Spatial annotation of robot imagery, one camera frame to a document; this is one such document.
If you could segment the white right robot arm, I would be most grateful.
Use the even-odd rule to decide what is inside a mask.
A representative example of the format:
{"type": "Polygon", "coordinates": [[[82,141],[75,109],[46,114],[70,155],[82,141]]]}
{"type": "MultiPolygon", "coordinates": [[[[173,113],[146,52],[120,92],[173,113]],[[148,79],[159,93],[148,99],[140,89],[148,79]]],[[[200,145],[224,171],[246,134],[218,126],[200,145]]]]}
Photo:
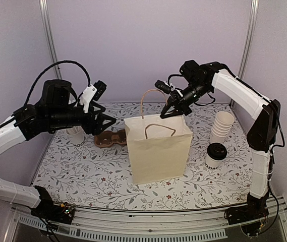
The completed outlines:
{"type": "Polygon", "coordinates": [[[247,205],[242,212],[246,219],[253,220],[262,212],[271,193],[269,183],[274,165],[273,149],[278,146],[276,134],[282,132],[280,102],[260,94],[234,75],[227,65],[219,62],[199,65],[194,60],[188,60],[180,67],[178,77],[188,82],[183,90],[173,86],[170,81],[158,80],[155,83],[157,89],[169,95],[160,115],[162,119],[189,115],[192,112],[191,104],[217,89],[241,106],[254,120],[247,133],[253,156],[253,177],[247,205]]]}

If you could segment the cream paper bag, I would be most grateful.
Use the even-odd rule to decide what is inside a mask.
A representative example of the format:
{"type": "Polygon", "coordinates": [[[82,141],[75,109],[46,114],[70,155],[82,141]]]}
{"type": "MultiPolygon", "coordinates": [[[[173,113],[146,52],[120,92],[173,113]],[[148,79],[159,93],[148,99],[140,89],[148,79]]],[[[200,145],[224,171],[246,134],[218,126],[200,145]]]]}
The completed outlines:
{"type": "Polygon", "coordinates": [[[136,185],[184,174],[193,132],[182,115],[162,119],[159,114],[124,119],[132,180],[136,185]]]}

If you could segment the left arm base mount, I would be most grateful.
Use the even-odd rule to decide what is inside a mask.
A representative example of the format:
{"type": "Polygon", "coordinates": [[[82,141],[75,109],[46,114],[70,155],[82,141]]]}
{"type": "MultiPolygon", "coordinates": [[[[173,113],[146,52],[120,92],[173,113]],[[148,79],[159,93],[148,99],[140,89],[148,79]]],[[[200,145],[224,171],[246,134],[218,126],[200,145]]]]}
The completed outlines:
{"type": "Polygon", "coordinates": [[[75,207],[67,202],[56,204],[53,201],[41,200],[37,207],[31,208],[31,214],[48,221],[72,224],[75,207]]]}

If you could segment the white paper coffee cup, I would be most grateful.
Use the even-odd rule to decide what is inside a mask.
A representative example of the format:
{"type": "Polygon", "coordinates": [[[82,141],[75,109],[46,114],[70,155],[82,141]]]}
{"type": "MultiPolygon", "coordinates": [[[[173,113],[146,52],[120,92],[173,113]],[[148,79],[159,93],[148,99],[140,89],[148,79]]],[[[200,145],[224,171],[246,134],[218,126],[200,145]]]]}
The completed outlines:
{"type": "Polygon", "coordinates": [[[208,170],[218,169],[222,165],[222,160],[215,160],[211,158],[209,155],[205,157],[205,166],[208,170]]]}

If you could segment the brown cardboard cup carrier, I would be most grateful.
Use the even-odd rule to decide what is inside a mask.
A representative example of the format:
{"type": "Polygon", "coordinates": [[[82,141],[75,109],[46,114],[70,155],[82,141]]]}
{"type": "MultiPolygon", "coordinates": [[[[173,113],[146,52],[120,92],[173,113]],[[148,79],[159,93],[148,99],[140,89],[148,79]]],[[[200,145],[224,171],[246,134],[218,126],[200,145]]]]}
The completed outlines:
{"type": "Polygon", "coordinates": [[[94,145],[99,148],[110,148],[115,144],[121,146],[127,144],[126,131],[124,129],[117,132],[104,131],[101,134],[94,136],[94,145]]]}

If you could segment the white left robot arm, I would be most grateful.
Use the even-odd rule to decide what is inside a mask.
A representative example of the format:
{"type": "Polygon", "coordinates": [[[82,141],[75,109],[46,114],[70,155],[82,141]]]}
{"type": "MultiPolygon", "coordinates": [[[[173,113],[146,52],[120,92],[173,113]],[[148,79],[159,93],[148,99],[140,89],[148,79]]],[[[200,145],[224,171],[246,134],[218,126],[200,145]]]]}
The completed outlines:
{"type": "MultiPolygon", "coordinates": [[[[104,114],[105,107],[97,103],[106,88],[102,81],[88,83],[77,95],[69,81],[45,81],[36,104],[26,101],[0,124],[0,155],[45,132],[53,134],[58,130],[81,127],[86,134],[101,134],[116,122],[114,117],[104,114]]],[[[57,214],[48,191],[39,186],[24,187],[0,180],[0,200],[37,209],[46,219],[57,214]]]]}

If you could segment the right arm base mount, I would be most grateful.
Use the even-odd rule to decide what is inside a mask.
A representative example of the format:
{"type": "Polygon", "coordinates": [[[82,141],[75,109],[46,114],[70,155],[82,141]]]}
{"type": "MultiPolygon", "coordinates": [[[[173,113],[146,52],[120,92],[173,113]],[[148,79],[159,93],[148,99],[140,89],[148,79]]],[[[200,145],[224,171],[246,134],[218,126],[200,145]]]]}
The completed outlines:
{"type": "Polygon", "coordinates": [[[247,236],[258,236],[268,222],[268,215],[266,202],[261,200],[247,202],[245,206],[241,207],[230,207],[224,212],[224,218],[229,225],[256,220],[253,223],[242,225],[242,232],[247,236]]]}

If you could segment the black plastic cup lid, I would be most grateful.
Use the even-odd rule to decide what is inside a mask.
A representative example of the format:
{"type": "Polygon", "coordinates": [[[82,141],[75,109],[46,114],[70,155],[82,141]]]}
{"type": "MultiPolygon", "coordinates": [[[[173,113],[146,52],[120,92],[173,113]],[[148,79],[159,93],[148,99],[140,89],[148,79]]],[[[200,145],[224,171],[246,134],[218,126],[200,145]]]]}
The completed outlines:
{"type": "Polygon", "coordinates": [[[211,143],[207,147],[207,154],[214,160],[223,160],[227,156],[227,149],[221,143],[211,143]]]}

